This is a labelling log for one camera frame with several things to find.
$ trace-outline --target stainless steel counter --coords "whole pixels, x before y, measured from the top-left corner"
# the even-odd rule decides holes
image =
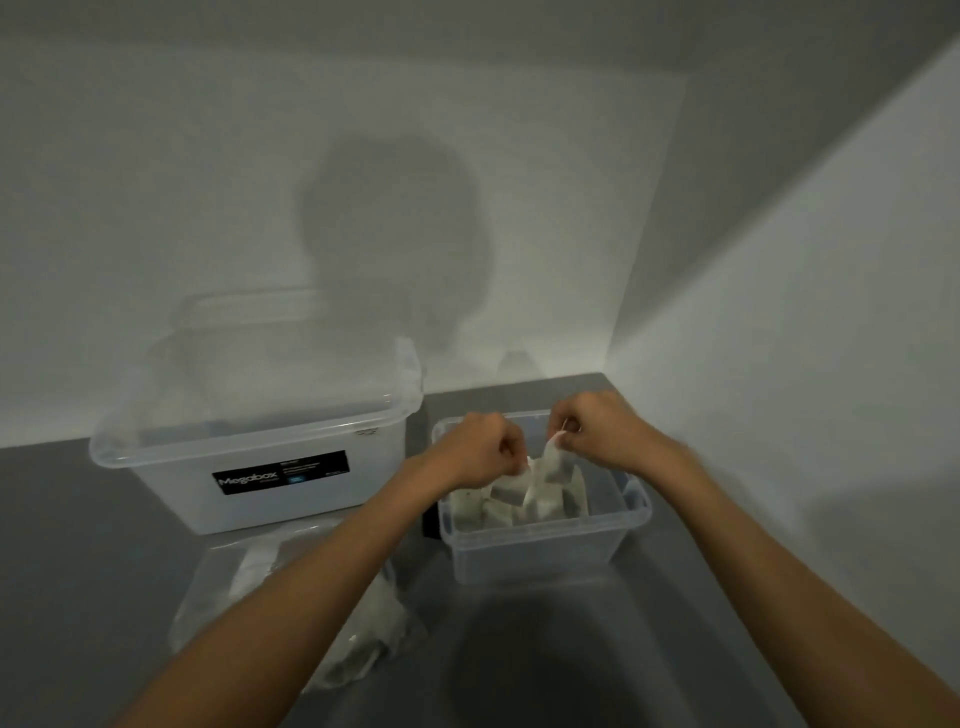
[[[430,395],[408,453],[444,417],[605,386],[583,375]],[[94,466],[86,441],[0,450],[0,473],[0,725],[105,725],[168,659],[193,570],[227,537],[190,533],[131,473]],[[609,567],[523,587],[459,587],[443,544],[411,531],[397,577],[429,639],[303,697],[283,725],[803,725],[652,495],[653,520]]]

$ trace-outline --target plastic bag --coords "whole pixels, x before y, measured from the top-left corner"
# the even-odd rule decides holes
[[[210,622],[321,541],[339,521],[285,523],[270,533],[211,548],[193,576],[170,629],[170,646],[183,649]],[[360,598],[326,651],[304,692],[338,688],[365,677],[380,662],[406,652],[426,636],[422,623],[396,596],[389,560]]]

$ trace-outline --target white fabric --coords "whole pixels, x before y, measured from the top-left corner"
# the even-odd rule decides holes
[[[460,531],[504,528],[588,515],[587,483],[575,456],[557,447],[555,435],[543,457],[527,458],[520,475],[504,475],[481,490],[450,494],[450,512]]]

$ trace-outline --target transparent plastic lid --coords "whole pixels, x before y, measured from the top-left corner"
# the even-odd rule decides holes
[[[188,300],[128,376],[90,456],[125,468],[400,422],[420,409],[420,362],[383,302],[365,301],[316,289]]]

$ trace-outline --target small clear plastic bin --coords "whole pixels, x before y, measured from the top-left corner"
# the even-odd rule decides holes
[[[187,300],[91,458],[131,468],[202,534],[364,502],[402,462],[423,399],[413,342],[382,311],[306,288]]]
[[[550,413],[504,415],[523,430],[531,457],[546,446]],[[439,421],[437,442],[463,418]],[[461,584],[509,581],[606,564],[627,531],[650,520],[653,507],[639,479],[599,468],[578,458],[587,483],[589,515],[582,518],[463,532],[450,515],[449,497],[440,501],[440,533],[453,552],[453,573]]]

